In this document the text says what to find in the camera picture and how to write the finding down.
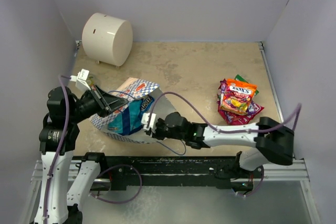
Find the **red Real snack bag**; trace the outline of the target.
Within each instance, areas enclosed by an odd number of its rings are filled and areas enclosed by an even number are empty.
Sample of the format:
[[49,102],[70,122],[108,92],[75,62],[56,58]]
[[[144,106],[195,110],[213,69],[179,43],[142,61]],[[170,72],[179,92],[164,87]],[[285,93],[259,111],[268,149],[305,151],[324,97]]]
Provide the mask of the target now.
[[218,113],[225,120],[225,122],[229,125],[245,125],[248,124],[256,115],[258,115],[263,109],[263,106],[260,106],[260,110],[258,114],[255,115],[238,115],[233,112],[228,112],[222,110],[220,107],[219,96],[217,96],[217,104],[218,104]]

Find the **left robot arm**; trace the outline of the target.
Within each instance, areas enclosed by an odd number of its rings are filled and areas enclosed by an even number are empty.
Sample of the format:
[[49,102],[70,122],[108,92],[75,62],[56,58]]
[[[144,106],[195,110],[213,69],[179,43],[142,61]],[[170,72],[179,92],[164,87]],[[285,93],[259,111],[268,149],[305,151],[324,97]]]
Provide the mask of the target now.
[[39,135],[43,164],[42,189],[35,223],[82,223],[82,209],[96,178],[108,172],[104,153],[87,152],[73,184],[69,169],[79,135],[78,124],[93,115],[106,117],[128,103],[98,86],[89,87],[77,98],[65,86],[48,93],[48,113]]

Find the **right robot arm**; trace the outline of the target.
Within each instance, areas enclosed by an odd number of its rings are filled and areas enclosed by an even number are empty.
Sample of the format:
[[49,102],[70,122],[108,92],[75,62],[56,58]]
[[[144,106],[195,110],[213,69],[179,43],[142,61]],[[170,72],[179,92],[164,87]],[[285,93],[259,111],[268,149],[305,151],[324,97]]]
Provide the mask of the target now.
[[152,138],[181,140],[197,150],[224,145],[249,147],[237,155],[233,170],[238,177],[269,163],[293,164],[293,130],[269,117],[261,117],[257,123],[219,126],[190,122],[173,112],[164,119],[151,116],[147,126]]

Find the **green Fox's candy bag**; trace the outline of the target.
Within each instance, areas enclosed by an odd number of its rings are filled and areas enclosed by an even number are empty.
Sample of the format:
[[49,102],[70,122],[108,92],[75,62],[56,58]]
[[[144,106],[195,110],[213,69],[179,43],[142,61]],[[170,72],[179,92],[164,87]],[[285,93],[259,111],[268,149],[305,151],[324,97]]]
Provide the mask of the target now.
[[[237,81],[242,81],[242,82],[246,82],[246,83],[249,83],[246,79],[244,79],[241,75],[237,74],[235,77],[234,77],[235,80]],[[259,94],[259,91],[256,90],[255,92],[255,95],[258,95]]]

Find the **purple Fox's berries candy bag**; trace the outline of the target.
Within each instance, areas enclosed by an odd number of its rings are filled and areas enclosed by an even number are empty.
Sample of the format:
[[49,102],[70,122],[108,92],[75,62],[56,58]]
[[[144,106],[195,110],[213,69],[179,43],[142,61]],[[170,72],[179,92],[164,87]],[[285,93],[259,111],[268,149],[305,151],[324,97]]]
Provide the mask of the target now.
[[260,110],[260,107],[257,103],[255,103],[254,101],[251,101],[248,109],[247,109],[247,115],[255,115],[258,114]]

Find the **teal blue snack bag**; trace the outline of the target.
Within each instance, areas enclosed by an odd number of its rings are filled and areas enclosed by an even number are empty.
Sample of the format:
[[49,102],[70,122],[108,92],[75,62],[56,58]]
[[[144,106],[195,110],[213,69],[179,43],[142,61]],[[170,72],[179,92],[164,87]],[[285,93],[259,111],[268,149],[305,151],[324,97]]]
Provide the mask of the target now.
[[108,130],[122,136],[131,135],[142,129],[141,112],[142,100],[135,100],[118,116],[108,124]]

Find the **orange Fox's fruits candy bag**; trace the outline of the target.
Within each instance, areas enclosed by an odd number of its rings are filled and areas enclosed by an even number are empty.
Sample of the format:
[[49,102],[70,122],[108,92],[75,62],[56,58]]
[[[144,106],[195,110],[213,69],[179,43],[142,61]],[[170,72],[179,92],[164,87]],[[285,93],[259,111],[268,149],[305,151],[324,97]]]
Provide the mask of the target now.
[[235,79],[228,79],[226,82],[225,95],[223,102],[220,103],[220,108],[238,115],[246,115],[248,106],[255,96],[257,86]]

